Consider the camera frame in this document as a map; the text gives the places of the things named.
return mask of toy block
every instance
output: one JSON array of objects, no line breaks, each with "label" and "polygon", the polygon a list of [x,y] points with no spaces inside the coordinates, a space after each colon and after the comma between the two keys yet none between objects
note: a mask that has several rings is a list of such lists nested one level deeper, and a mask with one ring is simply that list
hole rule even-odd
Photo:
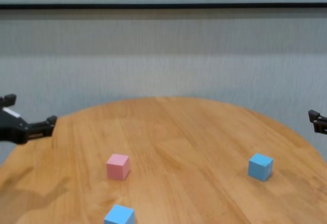
[{"label": "toy block", "polygon": [[104,224],[135,224],[135,212],[131,208],[114,205],[104,218]]},{"label": "toy block", "polygon": [[107,176],[114,180],[125,180],[131,170],[129,156],[113,154],[107,161]]},{"label": "toy block", "polygon": [[249,160],[248,175],[264,182],[272,173],[272,164],[272,158],[256,153]]}]

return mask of blue cube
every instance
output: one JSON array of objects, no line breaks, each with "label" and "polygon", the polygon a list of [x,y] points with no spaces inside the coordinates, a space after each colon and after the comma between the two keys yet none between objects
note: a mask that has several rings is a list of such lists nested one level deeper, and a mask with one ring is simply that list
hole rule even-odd
[{"label": "blue cube", "polygon": [[135,212],[131,208],[114,205],[104,218],[104,224],[135,224]]},{"label": "blue cube", "polygon": [[272,172],[273,159],[256,153],[249,161],[248,175],[266,181]]}]

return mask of pink cube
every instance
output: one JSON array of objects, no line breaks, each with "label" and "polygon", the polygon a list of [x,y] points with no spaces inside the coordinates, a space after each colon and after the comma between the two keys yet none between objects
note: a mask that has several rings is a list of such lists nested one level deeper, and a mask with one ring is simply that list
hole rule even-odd
[{"label": "pink cube", "polygon": [[129,156],[113,154],[107,161],[107,176],[114,180],[125,180],[131,170]]}]

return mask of white label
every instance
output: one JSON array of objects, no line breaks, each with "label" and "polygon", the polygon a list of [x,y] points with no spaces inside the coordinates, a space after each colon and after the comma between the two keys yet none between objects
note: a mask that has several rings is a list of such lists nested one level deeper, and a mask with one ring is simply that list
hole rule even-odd
[{"label": "white label", "polygon": [[9,108],[6,108],[4,107],[3,110],[6,112],[6,113],[9,113],[10,115],[16,117],[16,118],[19,118],[20,115],[16,112],[14,112],[13,110],[9,109]]}]

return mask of wooden table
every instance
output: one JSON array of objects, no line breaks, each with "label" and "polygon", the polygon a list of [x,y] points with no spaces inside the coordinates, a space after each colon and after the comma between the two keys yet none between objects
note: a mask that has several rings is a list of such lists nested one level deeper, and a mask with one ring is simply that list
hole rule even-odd
[{"label": "wooden table", "polygon": [[[266,182],[247,175],[256,152],[274,158]],[[125,181],[107,179],[112,153],[130,156]],[[103,223],[113,204],[138,224],[326,224],[326,163],[256,112],[162,97],[61,117],[52,138],[17,147],[0,169],[3,224]]]}]

